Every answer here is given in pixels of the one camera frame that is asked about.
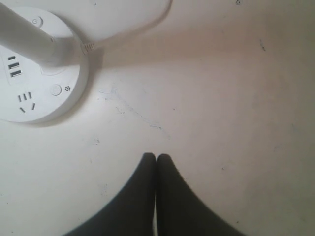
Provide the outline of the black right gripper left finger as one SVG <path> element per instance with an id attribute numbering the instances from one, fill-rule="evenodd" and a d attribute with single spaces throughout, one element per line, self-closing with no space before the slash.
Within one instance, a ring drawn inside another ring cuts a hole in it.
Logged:
<path id="1" fill-rule="evenodd" d="M 68 236 L 152 236 L 156 157 L 143 154 L 121 191 L 96 215 Z"/>

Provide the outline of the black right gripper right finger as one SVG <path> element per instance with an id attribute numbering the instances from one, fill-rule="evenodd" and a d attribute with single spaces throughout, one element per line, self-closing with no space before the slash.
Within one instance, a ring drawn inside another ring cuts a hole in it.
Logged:
<path id="1" fill-rule="evenodd" d="M 160 236 L 243 235 L 195 195 L 167 154 L 157 158 L 156 207 Z"/>

